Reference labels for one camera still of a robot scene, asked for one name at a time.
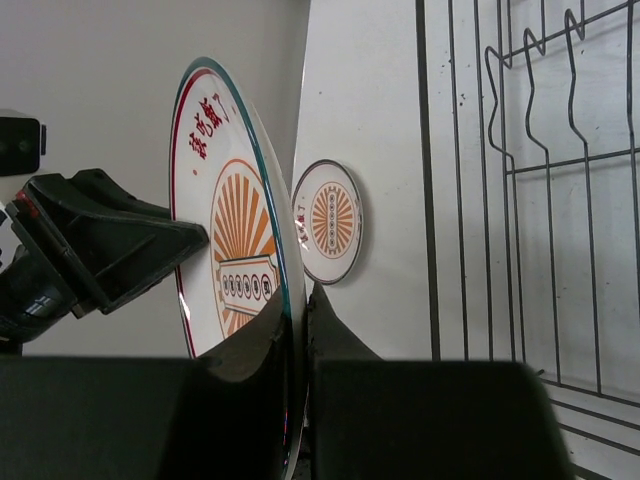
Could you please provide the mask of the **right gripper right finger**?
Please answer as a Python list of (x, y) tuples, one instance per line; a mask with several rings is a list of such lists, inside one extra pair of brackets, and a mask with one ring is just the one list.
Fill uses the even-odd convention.
[(315, 479), (571, 479), (548, 395), (524, 364), (385, 360), (308, 304)]

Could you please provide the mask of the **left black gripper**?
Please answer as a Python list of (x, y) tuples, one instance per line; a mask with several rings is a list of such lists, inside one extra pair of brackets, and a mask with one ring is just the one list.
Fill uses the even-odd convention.
[(208, 244), (204, 227), (137, 199), (105, 171), (37, 175), (8, 202), (18, 239), (1, 271), (1, 351), (21, 354), (76, 305), (109, 314)]

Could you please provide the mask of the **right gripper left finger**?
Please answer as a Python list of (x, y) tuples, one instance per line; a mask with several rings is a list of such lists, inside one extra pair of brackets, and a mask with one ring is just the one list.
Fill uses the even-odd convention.
[(26, 357), (1, 344), (5, 479), (282, 479), (289, 326), (276, 292), (197, 359)]

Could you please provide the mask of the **pink patterned plate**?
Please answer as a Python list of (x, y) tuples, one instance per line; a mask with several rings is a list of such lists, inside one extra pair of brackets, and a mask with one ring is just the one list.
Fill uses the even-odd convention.
[(169, 149), (170, 211), (202, 226), (209, 245), (176, 270), (188, 351), (237, 340), (279, 294), (285, 320), (287, 405), (279, 478), (294, 474), (307, 396), (306, 292), (289, 194), (253, 104), (216, 60), (184, 73)]
[(354, 176), (335, 160), (315, 161), (299, 178), (291, 206), (305, 273), (324, 285), (339, 283), (362, 245), (364, 208)]

